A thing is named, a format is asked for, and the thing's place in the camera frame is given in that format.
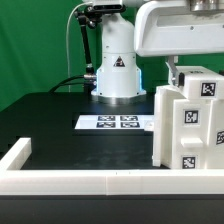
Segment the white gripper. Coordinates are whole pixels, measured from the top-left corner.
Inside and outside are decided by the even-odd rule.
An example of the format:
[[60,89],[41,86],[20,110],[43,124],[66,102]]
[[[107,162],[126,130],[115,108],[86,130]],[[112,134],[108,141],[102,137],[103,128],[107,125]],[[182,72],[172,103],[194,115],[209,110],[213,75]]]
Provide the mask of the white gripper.
[[224,52],[224,0],[146,2],[136,15],[134,49],[142,57],[168,56],[168,81],[183,86],[174,56]]

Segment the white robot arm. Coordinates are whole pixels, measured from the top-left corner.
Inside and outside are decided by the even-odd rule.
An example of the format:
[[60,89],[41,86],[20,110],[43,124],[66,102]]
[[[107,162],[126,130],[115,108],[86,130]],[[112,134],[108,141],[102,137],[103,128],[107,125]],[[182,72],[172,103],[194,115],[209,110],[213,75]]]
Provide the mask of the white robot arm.
[[102,27],[102,64],[94,100],[110,104],[140,100],[136,57],[224,51],[224,0],[83,0],[92,24]]

